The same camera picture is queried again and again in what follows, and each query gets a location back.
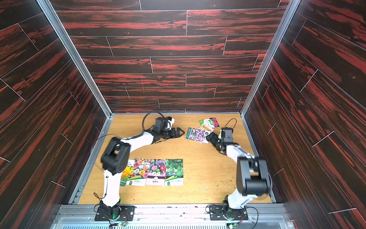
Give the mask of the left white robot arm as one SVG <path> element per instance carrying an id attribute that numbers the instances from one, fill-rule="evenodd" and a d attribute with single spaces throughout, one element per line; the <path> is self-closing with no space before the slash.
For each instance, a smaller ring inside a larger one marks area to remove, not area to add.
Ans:
<path id="1" fill-rule="evenodd" d="M 148 129 L 141 134 L 129 138 L 113 137 L 102 155 L 101 163 L 104 170 L 104 194 L 100 206 L 109 209 L 120 204 L 120 181 L 127 167 L 130 153 L 159 140 L 180 138 L 185 132 L 177 127 L 172 129 Z"/>

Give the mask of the mixed roses seed packet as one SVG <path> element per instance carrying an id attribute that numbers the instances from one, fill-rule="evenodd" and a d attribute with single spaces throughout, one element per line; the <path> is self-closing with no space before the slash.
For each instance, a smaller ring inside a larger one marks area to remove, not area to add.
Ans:
<path id="1" fill-rule="evenodd" d="M 126 185 L 144 187 L 146 185 L 150 164 L 151 161 L 148 159 L 129 159 Z"/>

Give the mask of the purple flowers seed packet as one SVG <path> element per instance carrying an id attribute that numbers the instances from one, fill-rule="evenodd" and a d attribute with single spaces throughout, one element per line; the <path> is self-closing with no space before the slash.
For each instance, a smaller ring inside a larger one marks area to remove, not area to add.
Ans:
<path id="1" fill-rule="evenodd" d="M 186 139 L 193 140 L 199 143 L 205 143 L 207 141 L 206 137 L 210 134 L 210 131 L 196 128 L 188 128 Z"/>

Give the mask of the yellow flower seed packet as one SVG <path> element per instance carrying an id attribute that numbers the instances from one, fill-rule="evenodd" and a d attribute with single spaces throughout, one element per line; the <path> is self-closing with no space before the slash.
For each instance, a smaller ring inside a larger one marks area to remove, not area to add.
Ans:
<path id="1" fill-rule="evenodd" d="M 122 172 L 120 186 L 125 187 L 127 185 L 127 181 L 133 174 L 133 169 L 131 166 L 127 166 L 126 169 Z"/>

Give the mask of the green gourd seed packet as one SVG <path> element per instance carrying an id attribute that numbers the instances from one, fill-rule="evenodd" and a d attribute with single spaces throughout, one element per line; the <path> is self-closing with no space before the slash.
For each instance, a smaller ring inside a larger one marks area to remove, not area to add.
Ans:
<path id="1" fill-rule="evenodd" d="M 183 168 L 183 159 L 167 159 L 165 186 L 183 186 Z"/>

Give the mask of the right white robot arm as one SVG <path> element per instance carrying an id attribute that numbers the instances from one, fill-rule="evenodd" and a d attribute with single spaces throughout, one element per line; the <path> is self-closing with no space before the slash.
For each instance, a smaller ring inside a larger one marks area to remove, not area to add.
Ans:
<path id="1" fill-rule="evenodd" d="M 270 193 L 272 183 L 264 159 L 244 151 L 231 137 L 210 133 L 206 139 L 236 162 L 236 189 L 223 201 L 224 213 L 241 210 L 250 201 Z"/>

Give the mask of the purple pink asters seed packet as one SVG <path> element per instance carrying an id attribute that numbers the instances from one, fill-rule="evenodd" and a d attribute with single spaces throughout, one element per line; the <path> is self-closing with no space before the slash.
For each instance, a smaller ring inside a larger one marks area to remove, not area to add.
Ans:
<path id="1" fill-rule="evenodd" d="M 166 161 L 160 159 L 153 159 L 148 169 L 146 185 L 159 186 L 165 185 L 166 178 Z"/>

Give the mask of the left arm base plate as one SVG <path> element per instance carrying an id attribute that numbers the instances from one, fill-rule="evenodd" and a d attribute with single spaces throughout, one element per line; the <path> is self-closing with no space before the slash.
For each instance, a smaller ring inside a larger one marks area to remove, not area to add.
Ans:
<path id="1" fill-rule="evenodd" d="M 98 207 L 94 221 L 96 222 L 127 222 L 134 218 L 136 207 L 133 205 L 122 205 L 119 210 L 109 215 L 101 207 Z"/>

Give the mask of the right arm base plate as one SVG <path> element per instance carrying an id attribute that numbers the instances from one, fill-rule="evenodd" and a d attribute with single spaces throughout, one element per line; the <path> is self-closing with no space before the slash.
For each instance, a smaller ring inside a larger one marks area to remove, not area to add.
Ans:
<path id="1" fill-rule="evenodd" d="M 248 214 L 245 209 L 232 209 L 223 205 L 209 204 L 206 206 L 205 211 L 210 215 L 210 220 L 248 220 Z"/>

